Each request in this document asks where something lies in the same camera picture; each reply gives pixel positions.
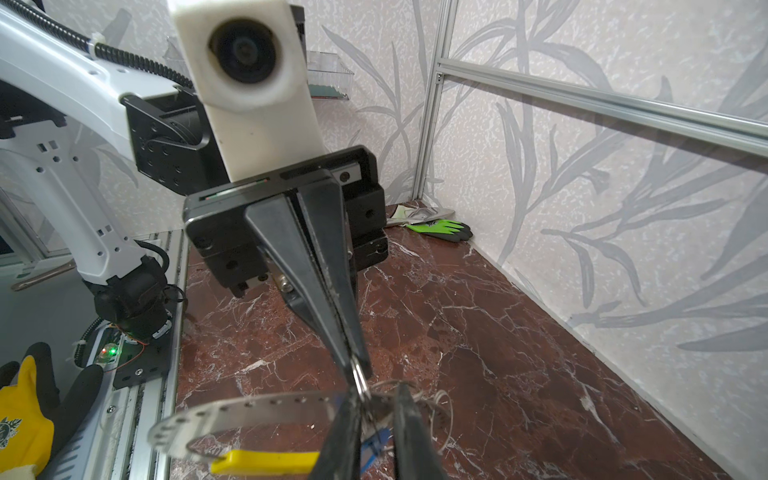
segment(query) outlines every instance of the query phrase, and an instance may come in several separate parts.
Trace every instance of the glove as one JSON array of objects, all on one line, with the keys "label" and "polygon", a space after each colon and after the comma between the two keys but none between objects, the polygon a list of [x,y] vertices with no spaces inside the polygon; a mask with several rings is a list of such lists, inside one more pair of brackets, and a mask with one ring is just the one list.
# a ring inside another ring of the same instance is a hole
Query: glove
[{"label": "glove", "polygon": [[416,225],[405,225],[405,227],[416,233],[423,233],[430,237],[441,238],[455,243],[472,238],[472,230],[469,229],[469,225],[453,220],[441,219]]},{"label": "glove", "polygon": [[[18,383],[8,386],[18,372]],[[36,343],[24,361],[0,367],[0,478],[39,475],[72,437],[96,400],[104,370],[83,369],[63,402],[53,379],[51,347]]]}]

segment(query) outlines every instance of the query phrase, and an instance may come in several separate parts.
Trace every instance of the yellow glove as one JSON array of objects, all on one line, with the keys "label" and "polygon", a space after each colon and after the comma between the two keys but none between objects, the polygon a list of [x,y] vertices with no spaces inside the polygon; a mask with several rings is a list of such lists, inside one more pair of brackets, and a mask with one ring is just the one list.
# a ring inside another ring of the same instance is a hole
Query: yellow glove
[{"label": "yellow glove", "polygon": [[[16,372],[17,384],[8,386]],[[0,474],[31,465],[39,475],[88,414],[103,376],[98,365],[83,369],[59,403],[48,344],[30,346],[21,368],[0,367]]]}]

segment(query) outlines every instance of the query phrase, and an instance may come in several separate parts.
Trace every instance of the green glove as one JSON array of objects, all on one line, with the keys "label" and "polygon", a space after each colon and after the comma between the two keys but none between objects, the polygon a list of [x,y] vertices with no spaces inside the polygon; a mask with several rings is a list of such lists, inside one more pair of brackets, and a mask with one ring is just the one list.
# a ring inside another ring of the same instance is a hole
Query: green glove
[{"label": "green glove", "polygon": [[430,237],[441,238],[455,243],[472,238],[472,230],[469,229],[469,225],[453,220],[440,219],[416,225],[405,225],[405,227],[416,233],[423,233]]}]

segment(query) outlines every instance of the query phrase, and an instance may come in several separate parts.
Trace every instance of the glove logo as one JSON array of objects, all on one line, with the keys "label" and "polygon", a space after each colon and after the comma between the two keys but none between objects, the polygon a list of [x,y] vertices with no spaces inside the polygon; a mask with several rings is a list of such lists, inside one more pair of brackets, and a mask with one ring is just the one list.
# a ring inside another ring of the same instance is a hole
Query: glove logo
[{"label": "glove logo", "polygon": [[0,420],[0,450],[8,446],[8,440],[18,433],[18,426],[21,425],[21,423],[21,419],[9,421],[8,417]]}]

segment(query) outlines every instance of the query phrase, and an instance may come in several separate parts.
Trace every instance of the red marble surface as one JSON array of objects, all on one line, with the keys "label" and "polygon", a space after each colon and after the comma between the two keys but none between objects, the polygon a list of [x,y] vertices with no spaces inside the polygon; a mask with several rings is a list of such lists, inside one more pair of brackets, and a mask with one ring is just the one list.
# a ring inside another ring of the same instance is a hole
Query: red marble surface
[{"label": "red marble surface", "polygon": [[[359,275],[376,377],[444,389],[455,426],[450,478],[729,478],[468,244],[396,227],[389,259]],[[273,286],[235,299],[190,253],[177,406],[293,390],[340,389],[317,336]],[[202,443],[311,450],[321,426],[261,426]],[[209,478],[175,462],[171,478]],[[395,478],[391,461],[367,478]]]}]

